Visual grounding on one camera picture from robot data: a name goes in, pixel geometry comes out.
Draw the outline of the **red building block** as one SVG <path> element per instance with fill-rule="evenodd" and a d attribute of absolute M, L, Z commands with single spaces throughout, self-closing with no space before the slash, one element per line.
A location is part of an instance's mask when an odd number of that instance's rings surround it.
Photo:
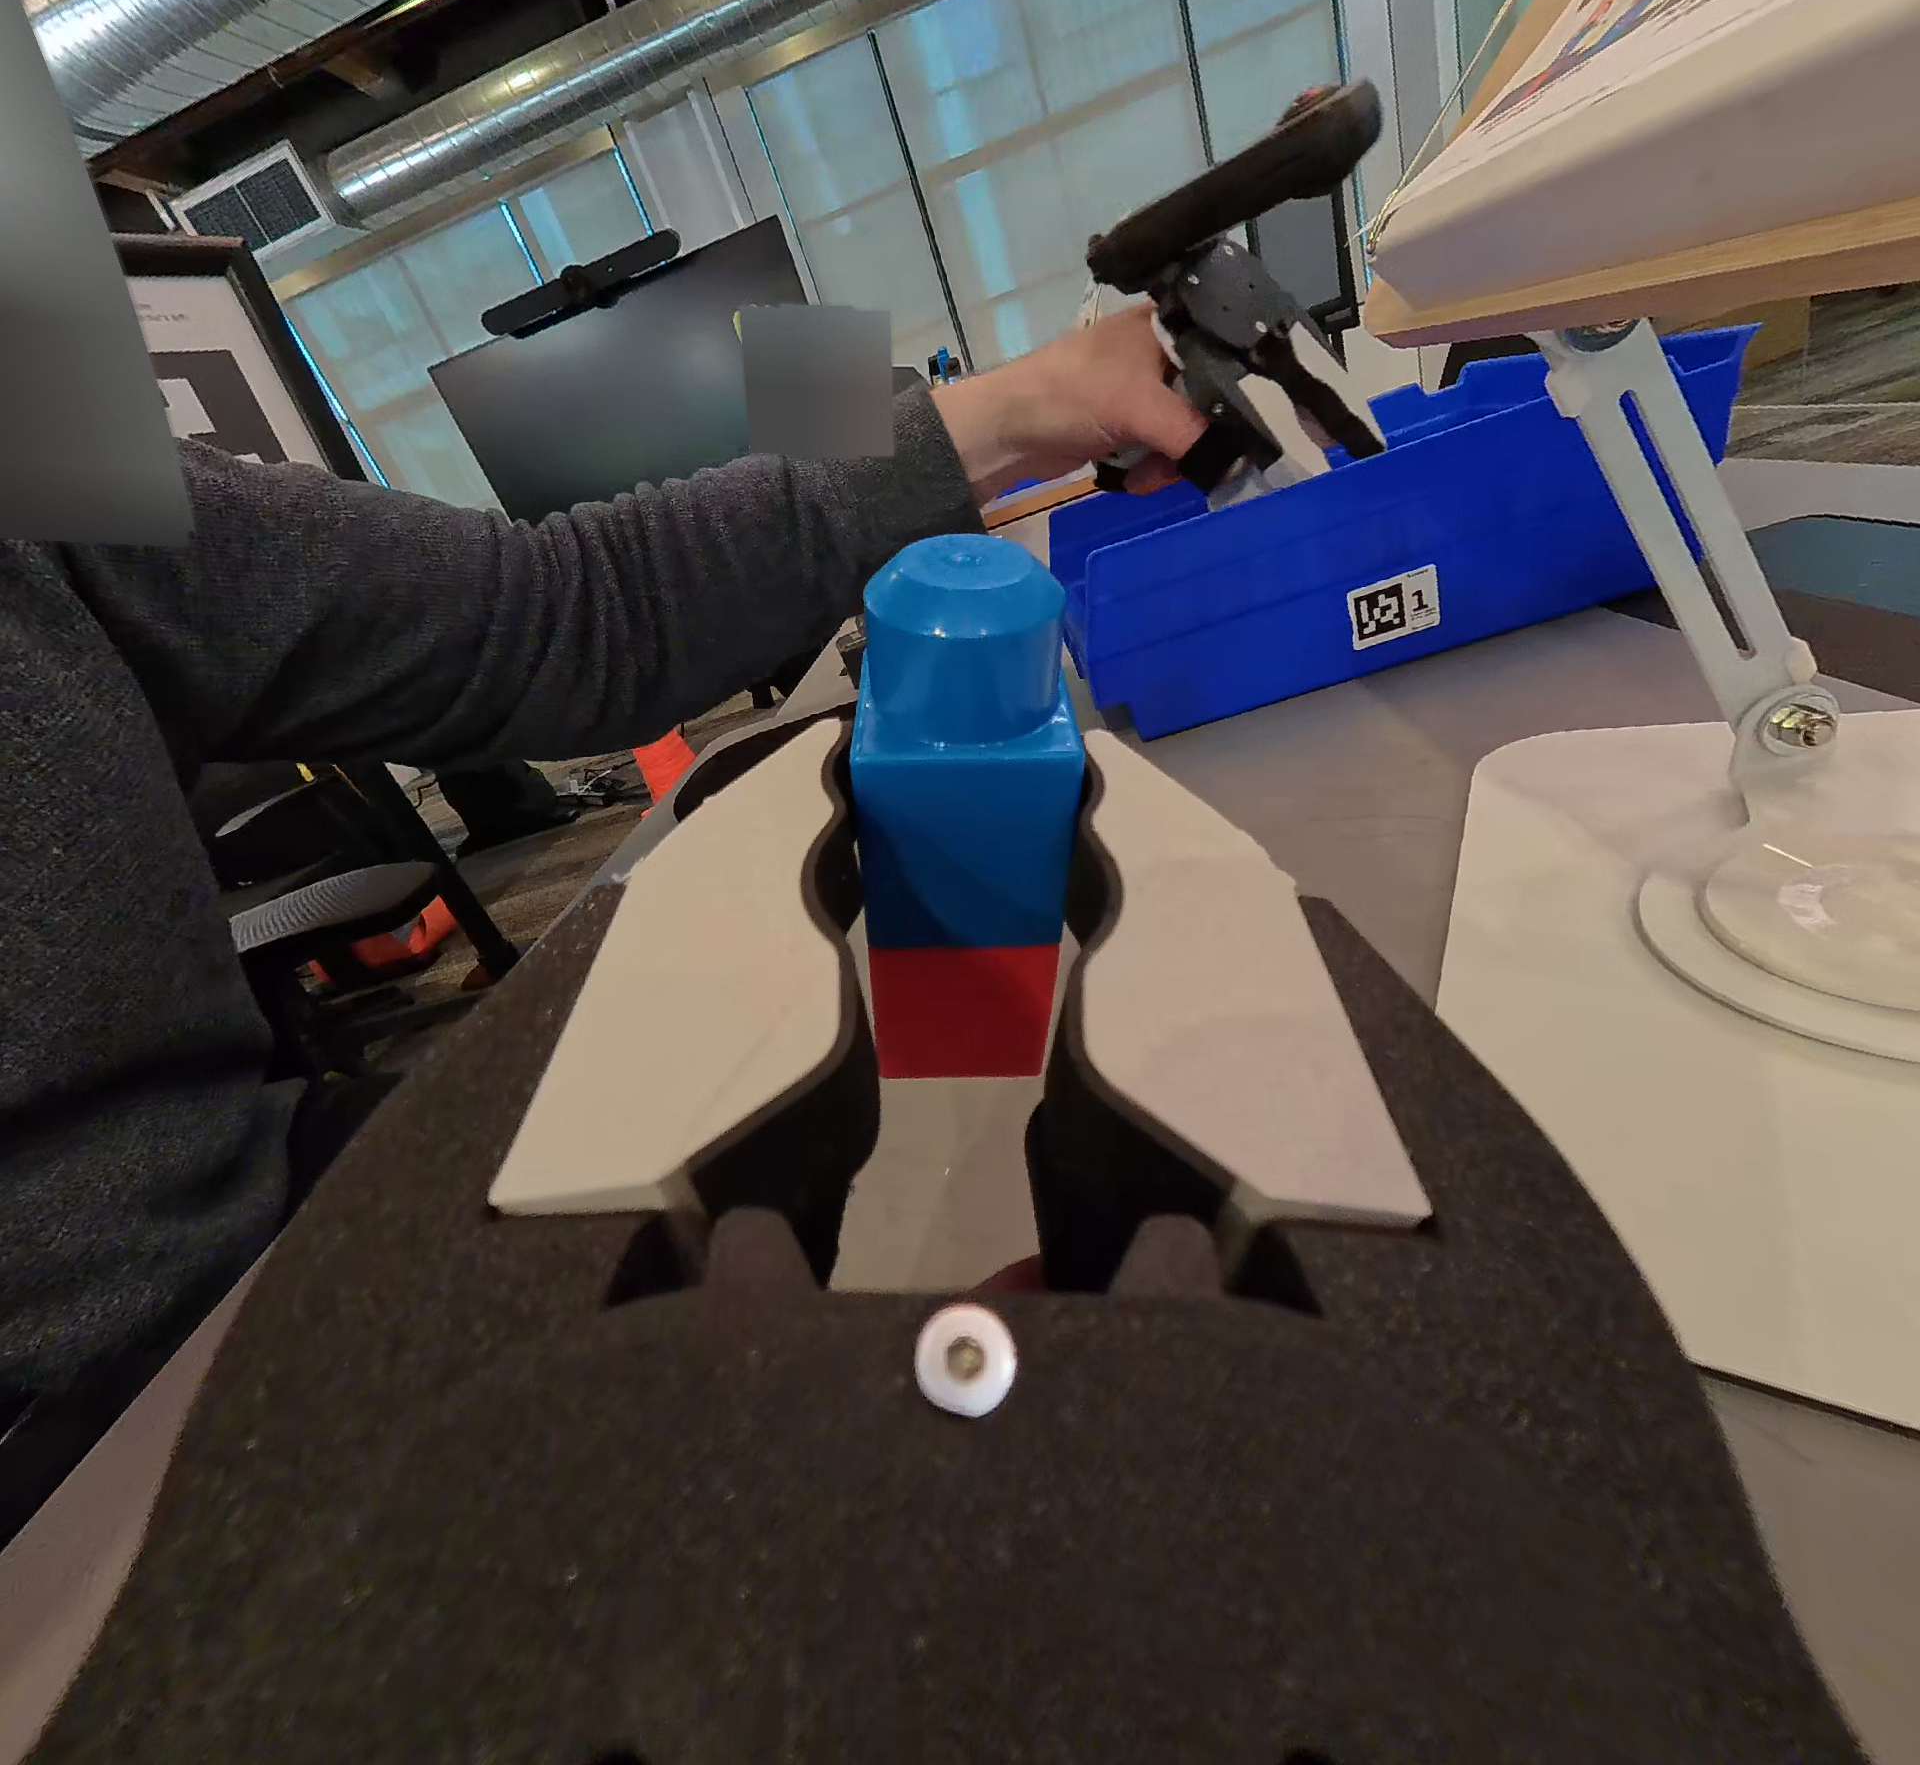
<path fill-rule="evenodd" d="M 1026 1080 L 1043 1072 L 1059 946 L 872 948 L 886 1083 Z"/>

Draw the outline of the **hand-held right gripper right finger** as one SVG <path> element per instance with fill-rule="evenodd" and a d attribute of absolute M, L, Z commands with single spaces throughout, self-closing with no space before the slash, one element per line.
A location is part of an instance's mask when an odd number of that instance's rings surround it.
<path fill-rule="evenodd" d="M 1112 732 L 1085 756 L 1078 951 L 1027 1126 L 1045 1288 L 1106 1291 L 1153 1218 L 1200 1224 L 1227 1280 L 1293 1224 L 1427 1227 L 1293 879 Z"/>

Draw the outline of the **black webcam bar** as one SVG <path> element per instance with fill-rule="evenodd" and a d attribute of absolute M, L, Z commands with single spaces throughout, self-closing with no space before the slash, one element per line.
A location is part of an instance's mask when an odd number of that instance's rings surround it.
<path fill-rule="evenodd" d="M 681 238 L 664 230 L 588 265 L 566 265 L 538 289 L 514 295 L 481 316 L 489 338 L 533 338 L 593 309 L 615 306 L 626 291 L 678 261 Z"/>

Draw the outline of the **grey desk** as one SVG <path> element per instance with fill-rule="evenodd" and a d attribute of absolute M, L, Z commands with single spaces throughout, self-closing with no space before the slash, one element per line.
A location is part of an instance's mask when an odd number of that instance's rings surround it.
<path fill-rule="evenodd" d="M 1591 610 L 1148 744 L 1347 913 L 1427 1000 L 1478 761 L 1556 729 L 1694 723 L 1666 632 Z M 4 1550 L 4 1761 L 30 1754 L 139 1553 L 241 1286 Z M 1808 1646 L 1876 1761 L 1917 1761 L 1917 1434 L 1707 1368 Z"/>

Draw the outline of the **ceiling air vent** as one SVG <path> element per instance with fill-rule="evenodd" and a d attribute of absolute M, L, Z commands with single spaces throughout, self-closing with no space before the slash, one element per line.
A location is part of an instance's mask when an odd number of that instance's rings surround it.
<path fill-rule="evenodd" d="M 186 235 L 236 240 L 254 257 L 307 243 L 335 223 L 324 178 L 288 141 L 169 199 Z"/>

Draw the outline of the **black office chair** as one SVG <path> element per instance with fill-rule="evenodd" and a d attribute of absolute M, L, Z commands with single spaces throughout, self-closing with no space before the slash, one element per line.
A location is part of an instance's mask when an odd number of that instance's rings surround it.
<path fill-rule="evenodd" d="M 334 846 L 318 865 L 281 881 L 229 894 L 239 962 L 269 1024 L 272 1079 L 354 1079 L 367 1056 L 465 1017 L 521 960 L 477 889 L 425 826 L 394 774 L 377 759 L 329 765 L 284 801 L 316 798 Z M 401 942 L 423 913 L 446 912 L 468 939 L 468 985 L 419 1002 L 397 981 L 421 965 L 406 943 L 397 965 L 359 953 L 373 939 Z"/>

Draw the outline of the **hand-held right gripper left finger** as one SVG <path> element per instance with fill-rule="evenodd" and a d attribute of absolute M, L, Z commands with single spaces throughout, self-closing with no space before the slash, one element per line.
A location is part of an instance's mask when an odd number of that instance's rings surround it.
<path fill-rule="evenodd" d="M 629 876 L 492 1177 L 504 1218 L 780 1214 L 817 1286 L 877 1149 L 848 721 L 767 732 Z"/>

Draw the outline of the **person's left forearm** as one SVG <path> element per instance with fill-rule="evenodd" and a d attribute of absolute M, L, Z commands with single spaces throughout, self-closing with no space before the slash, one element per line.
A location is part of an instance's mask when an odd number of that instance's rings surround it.
<path fill-rule="evenodd" d="M 218 467 L 186 573 L 191 744 L 430 768 L 636 744 L 809 663 L 904 547 L 979 531 L 970 406 L 915 388 L 889 457 L 749 457 L 539 522 Z"/>

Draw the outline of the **dark screen on floor stand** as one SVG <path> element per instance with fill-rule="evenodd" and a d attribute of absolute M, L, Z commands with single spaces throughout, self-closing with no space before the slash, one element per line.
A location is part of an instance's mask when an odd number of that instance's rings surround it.
<path fill-rule="evenodd" d="M 1359 326 L 1348 206 L 1347 192 L 1293 197 L 1248 223 L 1262 265 L 1331 339 Z"/>

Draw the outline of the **black monitor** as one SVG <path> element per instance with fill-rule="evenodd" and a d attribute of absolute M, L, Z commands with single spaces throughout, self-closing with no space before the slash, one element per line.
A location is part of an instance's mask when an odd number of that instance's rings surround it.
<path fill-rule="evenodd" d="M 508 516 L 603 502 L 685 481 L 749 450 L 737 316 L 802 306 L 782 220 L 678 261 L 615 306 L 533 338 L 489 338 L 428 370 Z"/>

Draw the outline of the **blue tagged plastic bin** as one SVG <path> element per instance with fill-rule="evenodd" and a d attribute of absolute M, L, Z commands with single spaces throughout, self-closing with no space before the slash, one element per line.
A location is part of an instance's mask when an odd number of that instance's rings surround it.
<path fill-rule="evenodd" d="M 1373 402 L 1384 456 L 1212 509 L 1188 482 L 1049 514 L 1066 640 L 1142 738 L 1623 601 L 1654 576 L 1539 354 Z"/>

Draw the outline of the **white base board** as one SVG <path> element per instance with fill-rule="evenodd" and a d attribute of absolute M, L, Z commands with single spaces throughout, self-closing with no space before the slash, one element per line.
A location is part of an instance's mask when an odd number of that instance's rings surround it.
<path fill-rule="evenodd" d="M 1643 879 L 1741 824 L 1728 723 L 1566 731 L 1475 769 L 1439 1016 L 1592 1194 L 1693 1363 L 1917 1431 L 1917 1064 L 1729 1006 Z"/>

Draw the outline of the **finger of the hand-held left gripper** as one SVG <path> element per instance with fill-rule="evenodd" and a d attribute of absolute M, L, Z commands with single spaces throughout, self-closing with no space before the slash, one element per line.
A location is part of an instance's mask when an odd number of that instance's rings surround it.
<path fill-rule="evenodd" d="M 1332 473 L 1317 423 L 1300 417 L 1278 382 L 1249 374 L 1225 394 L 1223 425 L 1239 439 L 1239 456 L 1221 482 L 1206 489 L 1211 509 L 1249 505 Z"/>
<path fill-rule="evenodd" d="M 1314 321 L 1290 321 L 1268 332 L 1268 376 L 1274 379 L 1320 448 L 1341 448 L 1351 459 L 1386 451 L 1386 436 L 1370 399 Z"/>

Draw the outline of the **blue building block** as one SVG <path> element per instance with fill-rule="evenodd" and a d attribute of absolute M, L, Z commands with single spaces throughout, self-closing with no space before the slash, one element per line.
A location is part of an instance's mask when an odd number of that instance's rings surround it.
<path fill-rule="evenodd" d="M 1065 605 L 997 536 L 923 540 L 869 582 L 848 762 L 879 951 L 1058 946 L 1085 779 Z"/>

